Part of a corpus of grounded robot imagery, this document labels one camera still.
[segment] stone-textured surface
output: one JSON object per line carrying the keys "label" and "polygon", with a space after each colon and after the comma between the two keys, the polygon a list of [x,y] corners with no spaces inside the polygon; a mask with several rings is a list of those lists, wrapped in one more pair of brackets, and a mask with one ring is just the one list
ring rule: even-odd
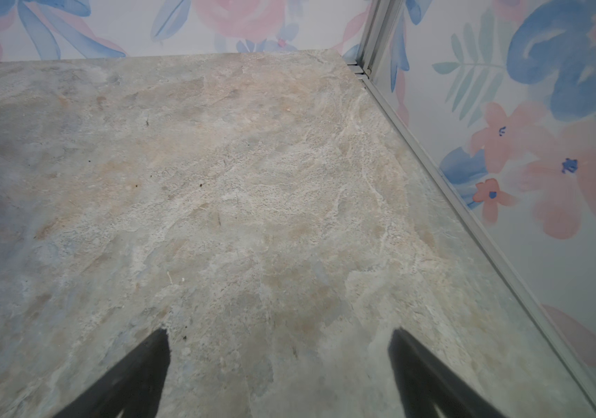
{"label": "stone-textured surface", "polygon": [[159,326],[160,417],[401,417],[396,326],[510,417],[594,416],[334,52],[0,64],[0,417]]}

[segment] green leaf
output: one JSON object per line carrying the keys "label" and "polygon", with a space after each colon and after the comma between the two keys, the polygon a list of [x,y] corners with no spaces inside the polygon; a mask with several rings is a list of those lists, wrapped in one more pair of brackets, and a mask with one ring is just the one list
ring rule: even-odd
{"label": "green leaf", "polygon": [[432,64],[433,69],[440,74],[448,74],[460,66],[461,64],[457,62],[438,62]]}
{"label": "green leaf", "polygon": [[467,89],[470,88],[470,83],[472,83],[472,77],[474,77],[474,76],[475,76],[475,68],[472,67],[472,69],[469,71],[467,76],[465,76],[465,78],[463,79],[463,81],[461,83],[461,87],[458,88],[458,92],[456,93],[456,98],[454,99],[454,105],[451,108],[452,112],[454,110],[456,110],[458,105],[461,103],[463,96],[465,96],[465,92],[467,92]]}
{"label": "green leaf", "polygon": [[465,47],[467,48],[468,54],[472,58],[474,63],[479,60],[479,54],[477,52],[477,42],[475,41],[475,33],[472,30],[472,25],[465,23],[463,28],[463,39],[465,39]]}
{"label": "green leaf", "polygon": [[451,84],[451,87],[449,88],[449,93],[446,94],[446,99],[444,100],[444,103],[447,103],[453,95],[453,93],[456,92],[456,87],[458,87],[458,85],[461,83],[461,79],[463,79],[464,75],[465,67],[461,67],[456,73],[456,78],[454,79],[454,82]]}
{"label": "green leaf", "polygon": [[465,60],[465,57],[463,57],[463,46],[461,46],[461,40],[458,38],[458,36],[456,36],[455,33],[451,36],[451,49],[454,50],[454,55],[456,56],[458,62],[463,62]]}
{"label": "green leaf", "polygon": [[503,62],[507,64],[507,52],[509,51],[509,44],[511,38],[514,36],[514,25],[511,22],[498,21],[498,46],[500,47],[500,55]]}
{"label": "green leaf", "polygon": [[477,100],[477,97],[479,97],[479,93],[481,93],[481,89],[484,87],[484,83],[486,82],[487,77],[488,68],[484,68],[484,70],[482,70],[477,76],[475,83],[472,85],[472,88],[470,89],[470,93],[467,95],[467,99],[465,99],[465,102],[463,103],[461,115],[458,118],[459,121],[462,121],[465,115],[467,115],[467,113],[472,108],[472,105],[475,104],[475,100]]}
{"label": "green leaf", "polygon": [[473,123],[479,120],[481,116],[484,116],[484,112],[481,110],[481,105],[492,102],[495,98],[495,94],[498,92],[498,88],[503,83],[503,73],[497,73],[491,83],[488,85],[486,92],[483,96],[481,96],[481,100],[479,101],[479,106],[472,112],[472,116],[470,117],[470,121],[468,122],[467,126],[470,127]]}
{"label": "green leaf", "polygon": [[479,51],[485,63],[491,63],[493,59],[493,26],[495,18],[489,7],[481,15],[481,28],[479,29]]}

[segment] leaf stem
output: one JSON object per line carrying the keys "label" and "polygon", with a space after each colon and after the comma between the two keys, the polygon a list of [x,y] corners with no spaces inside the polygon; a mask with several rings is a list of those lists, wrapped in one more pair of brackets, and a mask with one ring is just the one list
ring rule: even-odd
{"label": "leaf stem", "polygon": [[503,70],[506,70],[507,67],[505,67],[504,65],[497,65],[494,63],[467,63],[467,62],[462,62],[461,65],[473,65],[475,67],[495,67],[495,68],[502,68]]}

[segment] blue flower center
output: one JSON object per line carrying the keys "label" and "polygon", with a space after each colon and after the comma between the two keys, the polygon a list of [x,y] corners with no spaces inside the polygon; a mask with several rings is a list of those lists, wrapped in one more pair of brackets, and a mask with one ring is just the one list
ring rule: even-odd
{"label": "blue flower center", "polygon": [[579,163],[576,160],[565,158],[565,162],[563,163],[563,169],[561,171],[563,174],[565,174],[565,171],[576,172],[578,169]]}

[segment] floral wall panel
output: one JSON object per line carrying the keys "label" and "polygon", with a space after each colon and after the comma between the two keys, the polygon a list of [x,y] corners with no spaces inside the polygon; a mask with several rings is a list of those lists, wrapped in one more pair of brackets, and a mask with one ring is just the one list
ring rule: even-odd
{"label": "floral wall panel", "polygon": [[373,81],[596,376],[596,0],[408,0]]}
{"label": "floral wall panel", "polygon": [[0,61],[334,48],[358,51],[370,0],[0,0]]}

